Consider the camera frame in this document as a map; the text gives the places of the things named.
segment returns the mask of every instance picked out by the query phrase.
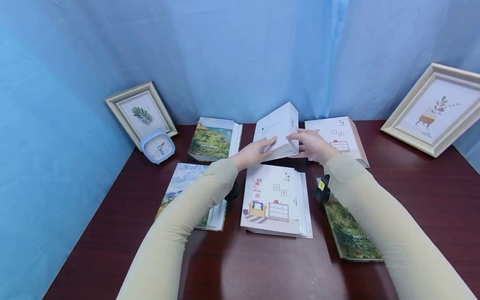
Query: palm leaf print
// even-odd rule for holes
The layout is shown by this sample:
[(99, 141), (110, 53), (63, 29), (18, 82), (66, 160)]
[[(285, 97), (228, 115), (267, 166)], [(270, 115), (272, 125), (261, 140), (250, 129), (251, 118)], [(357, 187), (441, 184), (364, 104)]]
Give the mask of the palm leaf print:
[(150, 124), (152, 124), (153, 122), (153, 116), (146, 109), (135, 106), (135, 107), (132, 107), (132, 113), (144, 125), (150, 126)]

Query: person's left hand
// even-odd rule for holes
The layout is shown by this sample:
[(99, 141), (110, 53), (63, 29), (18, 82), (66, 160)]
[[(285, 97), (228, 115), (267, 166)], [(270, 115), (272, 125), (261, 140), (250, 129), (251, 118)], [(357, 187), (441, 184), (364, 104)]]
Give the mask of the person's left hand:
[(262, 149), (270, 146), (276, 141), (276, 136), (267, 140), (263, 138), (254, 143), (248, 144), (245, 148), (241, 149), (237, 154), (232, 157), (229, 157), (231, 161), (237, 166), (237, 170), (240, 172), (243, 169), (250, 168), (258, 165), (262, 161), (266, 160), (272, 151), (262, 153)]

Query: dresser illustration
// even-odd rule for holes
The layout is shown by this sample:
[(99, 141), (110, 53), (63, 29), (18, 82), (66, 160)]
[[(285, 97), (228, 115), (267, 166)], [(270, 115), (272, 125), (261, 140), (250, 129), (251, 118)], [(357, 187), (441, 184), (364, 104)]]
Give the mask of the dresser illustration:
[(270, 202), (268, 204), (268, 218), (288, 222), (288, 205)]

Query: wall frame illustration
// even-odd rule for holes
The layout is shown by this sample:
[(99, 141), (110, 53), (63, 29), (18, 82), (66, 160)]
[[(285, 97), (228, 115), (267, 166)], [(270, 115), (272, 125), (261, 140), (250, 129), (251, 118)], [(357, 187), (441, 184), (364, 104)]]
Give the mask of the wall frame illustration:
[(381, 130), (438, 157), (480, 118), (480, 74), (432, 63)]
[(138, 150), (140, 140), (155, 130), (178, 134), (153, 82), (147, 82), (105, 99)]

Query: hand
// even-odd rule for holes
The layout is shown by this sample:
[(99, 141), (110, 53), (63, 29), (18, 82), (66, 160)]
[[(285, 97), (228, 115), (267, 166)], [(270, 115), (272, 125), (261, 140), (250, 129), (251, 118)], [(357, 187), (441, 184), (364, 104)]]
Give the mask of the hand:
[(300, 154), (290, 156), (291, 158), (308, 157), (322, 165), (325, 165), (334, 156), (340, 154), (338, 150), (327, 143), (316, 131), (299, 128), (298, 133), (287, 136), (287, 140), (298, 140)]
[(276, 141), (276, 136), (267, 140), (263, 138), (254, 143), (248, 144), (245, 148), (241, 149), (237, 154), (232, 157), (229, 157), (231, 161), (237, 166), (237, 170), (240, 172), (243, 169), (250, 168), (258, 165), (262, 161), (266, 160), (272, 151), (262, 153), (262, 149), (270, 146)]

